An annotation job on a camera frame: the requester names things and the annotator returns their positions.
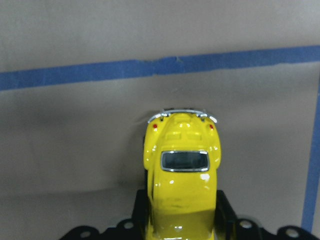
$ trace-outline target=rear window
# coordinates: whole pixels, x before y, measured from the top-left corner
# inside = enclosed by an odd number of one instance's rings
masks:
[[[204,172],[209,169],[206,151],[165,151],[161,167],[169,172]]]

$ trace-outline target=toy car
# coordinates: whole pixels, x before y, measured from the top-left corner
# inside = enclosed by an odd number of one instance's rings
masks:
[[[203,111],[167,110],[150,118],[144,139],[147,240],[214,239],[220,139]]]

